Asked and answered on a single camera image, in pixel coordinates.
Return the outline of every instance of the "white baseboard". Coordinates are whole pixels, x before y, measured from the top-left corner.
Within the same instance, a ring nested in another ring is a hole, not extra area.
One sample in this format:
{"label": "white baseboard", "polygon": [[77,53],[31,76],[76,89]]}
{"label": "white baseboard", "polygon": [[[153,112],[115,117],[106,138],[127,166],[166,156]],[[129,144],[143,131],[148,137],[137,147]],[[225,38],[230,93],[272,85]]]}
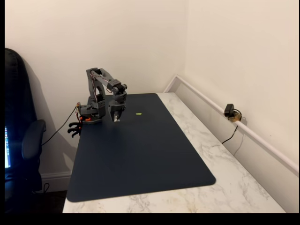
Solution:
{"label": "white baseboard", "polygon": [[66,191],[72,172],[44,173],[42,174],[42,191],[45,183],[49,183],[47,192]]}

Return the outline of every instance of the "chair armrest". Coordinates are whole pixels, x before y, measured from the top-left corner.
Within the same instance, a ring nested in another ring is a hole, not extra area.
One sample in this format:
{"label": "chair armrest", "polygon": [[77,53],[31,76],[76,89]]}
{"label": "chair armrest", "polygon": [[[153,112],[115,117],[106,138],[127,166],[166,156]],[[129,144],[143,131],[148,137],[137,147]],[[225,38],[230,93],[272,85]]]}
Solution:
{"label": "chair armrest", "polygon": [[26,130],[22,142],[22,156],[24,160],[40,156],[44,131],[46,131],[44,120],[34,121]]}

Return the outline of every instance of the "white rail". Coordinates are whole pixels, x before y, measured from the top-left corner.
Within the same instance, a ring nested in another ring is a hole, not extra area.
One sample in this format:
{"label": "white rail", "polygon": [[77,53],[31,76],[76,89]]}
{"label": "white rail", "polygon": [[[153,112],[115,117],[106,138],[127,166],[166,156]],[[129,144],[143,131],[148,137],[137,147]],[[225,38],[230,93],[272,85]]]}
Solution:
{"label": "white rail", "polygon": [[[196,93],[199,97],[203,99],[207,104],[209,104],[214,110],[216,110],[219,114],[224,116],[224,109],[218,106],[216,103],[214,103],[212,100],[210,100],[207,96],[202,94],[200,91],[198,91],[196,88],[194,88],[192,85],[190,85],[188,82],[183,80],[180,76],[176,75],[169,85],[166,87],[164,92],[169,92],[171,87],[177,82],[180,81],[186,86],[188,86],[194,93]],[[275,158],[281,162],[283,165],[285,165],[289,170],[291,170],[294,174],[299,176],[299,166],[296,165],[292,160],[290,160],[287,156],[285,156],[282,152],[280,152],[278,149],[267,143],[264,139],[262,139],[258,134],[256,134],[253,130],[248,128],[246,125],[241,123],[240,121],[235,122],[237,126],[242,129],[245,134],[247,134],[253,141],[259,143],[264,149],[270,151]]]}

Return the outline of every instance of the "floor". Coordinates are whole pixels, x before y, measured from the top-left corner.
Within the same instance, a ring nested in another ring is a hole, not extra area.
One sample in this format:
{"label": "floor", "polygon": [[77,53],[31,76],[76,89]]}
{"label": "floor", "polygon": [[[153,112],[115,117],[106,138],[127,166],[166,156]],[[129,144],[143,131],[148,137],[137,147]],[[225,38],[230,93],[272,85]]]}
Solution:
{"label": "floor", "polygon": [[35,194],[27,213],[62,213],[67,191]]}

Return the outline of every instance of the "chair backrest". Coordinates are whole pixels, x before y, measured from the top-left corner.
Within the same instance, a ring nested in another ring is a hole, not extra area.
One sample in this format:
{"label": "chair backrest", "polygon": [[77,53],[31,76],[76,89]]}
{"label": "chair backrest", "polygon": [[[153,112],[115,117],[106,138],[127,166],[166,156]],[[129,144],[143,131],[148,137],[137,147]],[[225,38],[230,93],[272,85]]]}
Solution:
{"label": "chair backrest", "polygon": [[13,142],[22,142],[26,129],[37,120],[25,64],[5,48],[5,126]]}

